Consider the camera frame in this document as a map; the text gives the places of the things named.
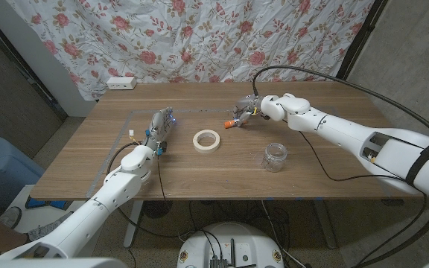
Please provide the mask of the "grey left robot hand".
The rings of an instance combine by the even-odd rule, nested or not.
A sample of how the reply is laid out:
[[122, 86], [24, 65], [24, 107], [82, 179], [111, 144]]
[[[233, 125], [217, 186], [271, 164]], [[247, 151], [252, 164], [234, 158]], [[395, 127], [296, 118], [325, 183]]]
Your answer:
[[176, 121], [172, 112], [172, 107], [159, 110], [153, 115], [148, 129], [145, 130], [146, 137], [142, 145], [154, 150], [158, 156], [162, 155], [167, 150], [168, 144], [166, 138]]

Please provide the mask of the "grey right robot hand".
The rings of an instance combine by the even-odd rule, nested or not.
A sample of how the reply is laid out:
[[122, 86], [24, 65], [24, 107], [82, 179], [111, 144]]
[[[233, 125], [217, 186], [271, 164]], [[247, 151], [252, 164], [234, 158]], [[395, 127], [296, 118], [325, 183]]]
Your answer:
[[245, 124], [251, 115], [261, 115], [261, 102], [263, 97], [247, 95], [237, 101], [233, 108], [233, 120], [235, 127]]

